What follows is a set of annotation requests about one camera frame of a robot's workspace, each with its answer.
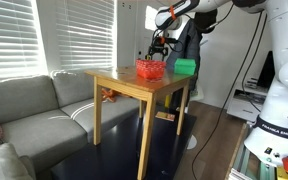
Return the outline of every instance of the window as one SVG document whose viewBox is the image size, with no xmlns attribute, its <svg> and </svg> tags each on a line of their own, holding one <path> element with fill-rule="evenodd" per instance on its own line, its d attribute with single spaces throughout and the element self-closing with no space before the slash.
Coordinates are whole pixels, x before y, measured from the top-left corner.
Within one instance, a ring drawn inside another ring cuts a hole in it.
<svg viewBox="0 0 288 180">
<path fill-rule="evenodd" d="M 151 6 L 146 6 L 145 13 L 145 29 L 149 29 L 152 31 L 156 30 L 155 25 L 155 16 L 157 15 L 157 10 L 152 8 Z"/>
<path fill-rule="evenodd" d="M 0 78 L 47 72 L 35 0 L 0 0 Z"/>
<path fill-rule="evenodd" d="M 57 0 L 62 69 L 114 66 L 116 0 Z"/>
</svg>

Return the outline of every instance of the red basket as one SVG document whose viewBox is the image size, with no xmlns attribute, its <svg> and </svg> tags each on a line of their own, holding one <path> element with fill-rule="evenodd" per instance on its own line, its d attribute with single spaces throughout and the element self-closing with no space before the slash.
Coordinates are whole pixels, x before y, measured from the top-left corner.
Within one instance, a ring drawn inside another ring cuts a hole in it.
<svg viewBox="0 0 288 180">
<path fill-rule="evenodd" d="M 145 79 L 160 79 L 164 75 L 166 62 L 156 60 L 136 60 L 137 75 Z"/>
</svg>

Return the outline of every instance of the wooden table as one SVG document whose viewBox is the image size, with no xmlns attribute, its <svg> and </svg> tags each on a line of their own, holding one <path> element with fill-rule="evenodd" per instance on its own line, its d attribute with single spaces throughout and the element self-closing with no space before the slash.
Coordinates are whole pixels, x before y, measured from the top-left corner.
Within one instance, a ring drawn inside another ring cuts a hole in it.
<svg viewBox="0 0 288 180">
<path fill-rule="evenodd" d="M 177 127 L 177 135 L 180 135 L 184 119 L 184 108 L 189 88 L 189 80 L 193 76 L 174 74 L 171 71 L 166 71 L 161 80 L 148 81 L 136 75 L 135 67 L 92 69 L 85 71 L 85 73 L 94 76 L 95 145 L 101 142 L 102 87 L 110 88 L 139 99 L 140 117 L 143 116 L 144 101 L 147 102 L 140 162 L 137 175 L 137 179 L 144 179 L 150 149 L 156 100 L 183 88 L 180 116 Z"/>
</svg>

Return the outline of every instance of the gray couch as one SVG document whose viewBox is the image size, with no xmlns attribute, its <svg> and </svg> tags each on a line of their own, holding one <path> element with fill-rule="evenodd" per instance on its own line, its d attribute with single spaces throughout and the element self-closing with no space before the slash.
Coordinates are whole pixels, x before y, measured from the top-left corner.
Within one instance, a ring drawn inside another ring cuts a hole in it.
<svg viewBox="0 0 288 180">
<path fill-rule="evenodd" d="M 80 71 L 0 80 L 4 141 L 46 170 L 93 139 L 93 78 Z M 133 98 L 103 102 L 102 133 L 138 111 Z"/>
</svg>

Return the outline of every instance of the green object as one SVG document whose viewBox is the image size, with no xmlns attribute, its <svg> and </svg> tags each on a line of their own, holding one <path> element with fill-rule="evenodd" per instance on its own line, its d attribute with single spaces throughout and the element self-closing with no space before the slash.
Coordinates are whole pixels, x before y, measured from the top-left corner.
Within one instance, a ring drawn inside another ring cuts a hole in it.
<svg viewBox="0 0 288 180">
<path fill-rule="evenodd" d="M 177 58 L 174 72 L 175 74 L 194 75 L 195 67 L 196 64 L 194 59 Z"/>
</svg>

